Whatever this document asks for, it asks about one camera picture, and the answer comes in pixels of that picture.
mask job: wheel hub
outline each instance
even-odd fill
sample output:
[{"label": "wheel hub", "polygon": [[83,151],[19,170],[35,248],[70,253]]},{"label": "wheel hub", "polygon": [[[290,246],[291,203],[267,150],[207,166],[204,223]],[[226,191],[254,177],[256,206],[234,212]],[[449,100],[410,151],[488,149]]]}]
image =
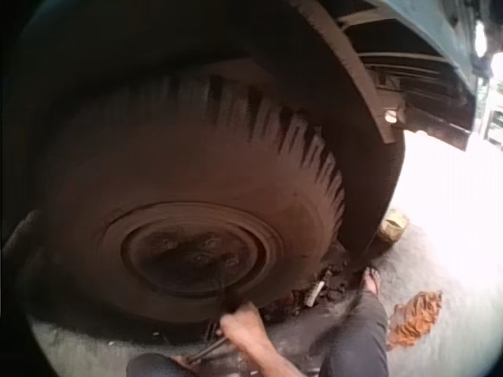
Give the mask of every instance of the wheel hub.
[{"label": "wheel hub", "polygon": [[206,203],[158,203],[107,229],[129,274],[152,291],[211,297],[255,285],[282,251],[271,227],[251,214]]}]

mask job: wheel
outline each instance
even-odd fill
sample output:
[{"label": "wheel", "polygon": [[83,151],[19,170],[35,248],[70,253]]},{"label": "wheel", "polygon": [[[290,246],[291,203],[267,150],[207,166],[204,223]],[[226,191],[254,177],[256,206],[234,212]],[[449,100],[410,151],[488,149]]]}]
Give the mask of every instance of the wheel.
[{"label": "wheel", "polygon": [[70,112],[40,165],[57,265],[145,319],[197,322],[231,289],[265,305],[340,226],[340,173],[300,114],[220,78],[165,77]]}]

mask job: concrete ground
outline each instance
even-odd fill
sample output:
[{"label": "concrete ground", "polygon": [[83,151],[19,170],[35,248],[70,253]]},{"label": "concrete ground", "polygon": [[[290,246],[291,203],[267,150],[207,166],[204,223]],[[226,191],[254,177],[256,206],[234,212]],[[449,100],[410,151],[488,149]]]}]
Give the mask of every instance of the concrete ground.
[{"label": "concrete ground", "polygon": [[[395,304],[407,302],[418,291],[442,290],[444,305],[429,335],[412,348],[388,354],[390,375],[477,377],[503,346],[503,155],[478,139],[461,152],[408,133],[406,146],[393,206],[411,223],[378,261],[382,302],[391,314]],[[270,329],[275,345],[306,369],[316,370],[349,301],[315,308]],[[131,356],[173,350],[169,345],[92,339],[38,321],[33,321],[33,330],[62,376],[125,375]],[[193,345],[179,346],[176,352],[193,350]],[[235,372],[248,368],[238,355],[233,357]],[[212,365],[213,373],[232,372],[226,367],[229,363],[220,369],[218,360]]]}]

